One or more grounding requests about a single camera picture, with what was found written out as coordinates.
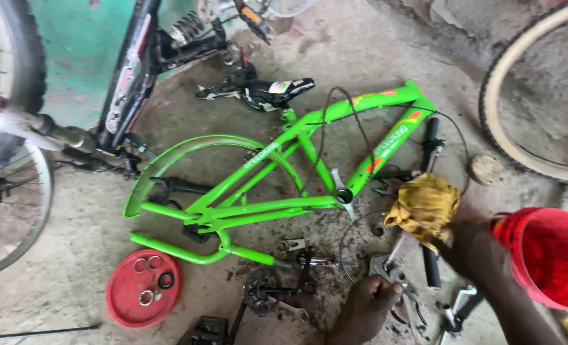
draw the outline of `hand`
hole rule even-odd
[[[454,237],[451,248],[437,238],[432,238],[431,243],[458,274],[483,290],[514,279],[510,252],[486,231],[487,223],[463,222],[450,224],[449,228]]]
[[[389,310],[401,298],[403,286],[391,285],[384,277],[375,275],[356,283],[350,289],[346,304],[326,345],[361,345],[375,337],[386,321]]]

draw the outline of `black saddle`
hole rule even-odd
[[[243,85],[243,98],[260,111],[273,111],[288,107],[288,102],[297,95],[316,86],[312,78],[289,80],[287,82],[268,82],[248,80]]]

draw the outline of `red lid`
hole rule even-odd
[[[173,286],[163,289],[158,285],[158,278],[167,271],[173,274]],[[167,284],[170,284],[169,278],[165,278],[164,286]],[[111,274],[107,284],[108,316],[127,328],[154,326],[173,310],[180,298],[182,285],[181,267],[175,258],[154,249],[135,252],[122,260]],[[149,305],[144,306],[139,298],[146,290],[152,291],[155,298]],[[150,293],[146,293],[143,302],[149,300]]]

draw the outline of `yellow cloth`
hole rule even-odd
[[[447,231],[441,229],[452,220],[459,202],[456,187],[441,177],[423,174],[401,185],[384,225],[401,226],[437,253],[437,248],[425,241],[426,235],[447,239]]]

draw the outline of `teal wall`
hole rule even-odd
[[[163,0],[161,27],[196,0]],[[42,112],[61,125],[94,126],[133,11],[133,0],[29,0],[47,56]]]

